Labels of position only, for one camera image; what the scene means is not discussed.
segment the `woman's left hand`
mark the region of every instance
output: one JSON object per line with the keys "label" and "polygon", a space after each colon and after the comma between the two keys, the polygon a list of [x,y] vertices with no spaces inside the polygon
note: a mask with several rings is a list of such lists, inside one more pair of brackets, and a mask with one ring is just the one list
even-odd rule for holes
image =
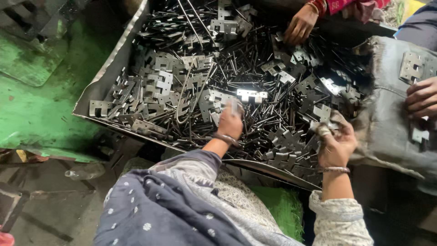
{"label": "woman's left hand", "polygon": [[305,42],[316,24],[317,18],[317,11],[309,4],[304,5],[294,15],[287,31],[285,31],[284,43],[298,45]]}

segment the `concrete floor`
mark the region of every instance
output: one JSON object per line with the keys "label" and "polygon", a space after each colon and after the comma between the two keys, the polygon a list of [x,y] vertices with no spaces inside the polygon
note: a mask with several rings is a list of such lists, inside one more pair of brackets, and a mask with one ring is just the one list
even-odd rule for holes
{"label": "concrete floor", "polygon": [[[40,167],[31,168],[23,190],[86,190],[80,181],[64,176],[66,168],[50,159]],[[93,245],[94,234],[103,210],[103,201],[117,177],[111,171],[89,182],[96,188],[91,195],[31,200],[15,222],[11,234],[16,245],[87,246]]]}

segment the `hand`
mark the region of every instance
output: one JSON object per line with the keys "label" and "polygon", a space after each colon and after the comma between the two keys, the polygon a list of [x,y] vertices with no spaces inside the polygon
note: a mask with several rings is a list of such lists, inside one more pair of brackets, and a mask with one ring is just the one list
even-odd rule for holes
{"label": "hand", "polygon": [[309,4],[304,5],[291,20],[285,31],[284,43],[298,45],[309,37],[317,21],[317,11]]}
{"label": "hand", "polygon": [[332,114],[338,117],[339,131],[335,136],[326,125],[321,125],[317,132],[323,139],[323,144],[319,151],[319,164],[322,168],[327,167],[346,167],[350,155],[357,147],[357,139],[354,135],[354,129],[344,117],[338,112],[333,111]]}
{"label": "hand", "polygon": [[437,77],[413,84],[408,88],[407,95],[405,103],[410,118],[437,116]]}
{"label": "hand", "polygon": [[218,123],[218,134],[228,135],[235,140],[240,138],[243,132],[243,123],[241,121],[241,113],[235,112],[232,114],[231,105],[226,105],[220,116],[220,121]]}

